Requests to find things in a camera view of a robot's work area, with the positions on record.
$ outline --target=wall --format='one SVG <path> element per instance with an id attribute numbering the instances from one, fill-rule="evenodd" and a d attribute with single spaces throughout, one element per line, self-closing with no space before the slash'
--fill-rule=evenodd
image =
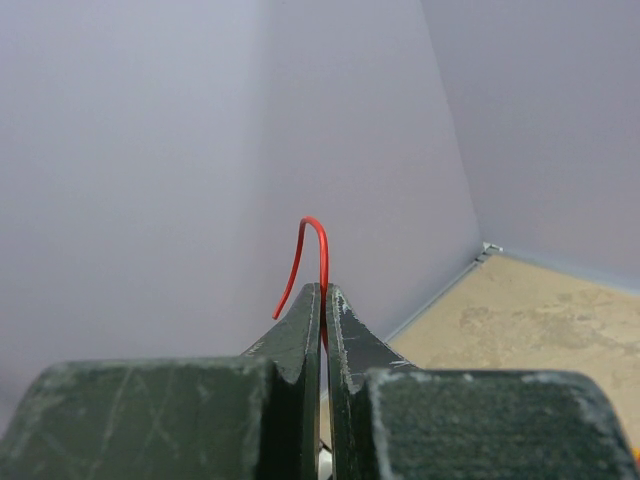
<path id="1" fill-rule="evenodd" d="M 484 239 L 640 290 L 640 3 L 422 3 Z"/>
<path id="2" fill-rule="evenodd" d="M 303 215 L 383 336 L 480 249 L 417 1 L 4 2 L 0 19 L 1 411 L 61 360 L 242 351 L 272 325 Z"/>

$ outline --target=curved red wire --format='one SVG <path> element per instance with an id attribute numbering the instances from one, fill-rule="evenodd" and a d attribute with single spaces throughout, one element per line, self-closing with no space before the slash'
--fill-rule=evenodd
<path id="1" fill-rule="evenodd" d="M 320 292 L 322 294 L 321 308 L 323 314 L 322 321 L 324 323 L 324 306 L 327 288 L 329 287 L 329 242 L 327 241 L 327 232 L 325 232 L 324 227 L 313 217 L 304 217 L 300 220 L 300 228 L 298 229 L 298 246 L 296 247 L 296 256 L 293 260 L 293 266 L 291 267 L 291 274 L 289 275 L 289 283 L 287 283 L 287 288 L 284 289 L 282 298 L 273 312 L 274 320 L 278 318 L 285 303 L 287 303 L 287 299 L 289 298 L 289 294 L 293 288 L 293 283 L 296 280 L 296 274 L 298 273 L 298 267 L 300 266 L 300 257 L 302 256 L 302 244 L 304 243 L 304 227 L 307 223 L 315 229 L 318 234 L 318 243 L 320 244 Z"/>

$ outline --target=gray panel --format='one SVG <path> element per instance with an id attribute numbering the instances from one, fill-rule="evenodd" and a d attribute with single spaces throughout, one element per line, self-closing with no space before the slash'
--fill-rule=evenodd
<path id="1" fill-rule="evenodd" d="M 302 215 L 382 336 L 480 249 L 417 0 L 2 2 L 0 19 L 13 402 L 58 361 L 242 351 L 272 326 Z"/>
<path id="2" fill-rule="evenodd" d="M 483 237 L 640 289 L 640 3 L 423 0 Z"/>

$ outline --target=beige floor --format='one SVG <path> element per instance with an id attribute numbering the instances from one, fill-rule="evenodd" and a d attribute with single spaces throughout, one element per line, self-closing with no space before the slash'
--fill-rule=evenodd
<path id="1" fill-rule="evenodd" d="M 586 373 L 640 446 L 640 297 L 492 256 L 391 345 L 423 368 Z M 330 443 L 322 407 L 321 438 Z"/>

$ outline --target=red string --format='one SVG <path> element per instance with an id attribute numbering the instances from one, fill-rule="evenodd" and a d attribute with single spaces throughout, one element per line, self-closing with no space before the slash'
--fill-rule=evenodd
<path id="1" fill-rule="evenodd" d="M 325 350 L 327 349 L 327 321 L 326 321 L 326 300 L 327 300 L 327 288 L 329 287 L 329 242 L 327 241 L 327 232 L 325 232 L 322 224 L 313 217 L 304 217 L 300 220 L 300 228 L 298 229 L 298 246 L 296 247 L 296 256 L 293 259 L 293 266 L 291 267 L 291 274 L 289 275 L 289 283 L 284 289 L 282 298 L 278 303 L 278 306 L 273 312 L 274 320 L 280 316 L 280 312 L 284 308 L 293 283 L 296 280 L 296 274 L 298 273 L 298 267 L 300 266 L 300 257 L 302 256 L 302 244 L 304 243 L 304 228 L 309 224 L 318 234 L 318 243 L 320 245 L 320 329 L 322 332 L 322 342 L 324 343 Z"/>

